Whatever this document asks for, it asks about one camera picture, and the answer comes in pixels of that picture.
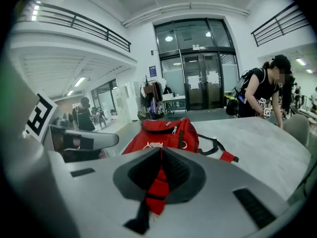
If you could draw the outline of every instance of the chair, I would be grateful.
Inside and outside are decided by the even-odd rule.
[[[295,137],[302,145],[307,147],[309,139],[308,119],[300,114],[293,115],[283,124],[283,129],[291,136]]]

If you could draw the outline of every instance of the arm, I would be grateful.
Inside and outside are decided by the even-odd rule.
[[[278,126],[283,129],[283,120],[282,120],[282,114],[281,110],[279,109],[279,104],[278,104],[278,92],[274,93],[272,96],[272,106],[273,106],[273,111],[275,113]]]
[[[253,96],[254,93],[256,92],[257,88],[259,87],[259,79],[257,76],[252,75],[248,88],[246,90],[245,97],[247,98],[247,101],[249,102],[250,106],[257,111],[260,115],[264,113],[264,110],[260,107],[258,101],[256,98]]]

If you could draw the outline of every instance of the glass door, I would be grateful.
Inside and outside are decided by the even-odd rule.
[[[204,64],[204,84],[207,89],[207,109],[221,107],[222,81],[218,54],[201,55]]]
[[[199,55],[183,56],[185,94],[188,110],[201,110],[206,108],[203,96],[206,95],[203,85],[202,65]]]
[[[218,54],[183,56],[188,110],[221,107],[223,88]]]

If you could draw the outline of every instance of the woman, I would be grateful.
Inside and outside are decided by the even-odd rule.
[[[239,101],[239,117],[262,117],[264,109],[260,106],[261,98],[269,100],[272,97],[273,111],[278,126],[283,128],[283,120],[278,104],[278,84],[284,84],[285,78],[291,74],[291,63],[283,55],[276,56],[271,63],[266,62],[263,68],[255,69],[246,88],[246,103]]]

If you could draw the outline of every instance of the gray table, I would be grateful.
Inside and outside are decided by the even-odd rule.
[[[311,155],[294,137],[261,118],[199,121],[192,123],[199,134],[216,137],[224,148],[239,157],[234,165],[274,189],[287,200],[301,181]],[[212,142],[199,139],[207,151]],[[218,151],[212,158],[219,159]]]

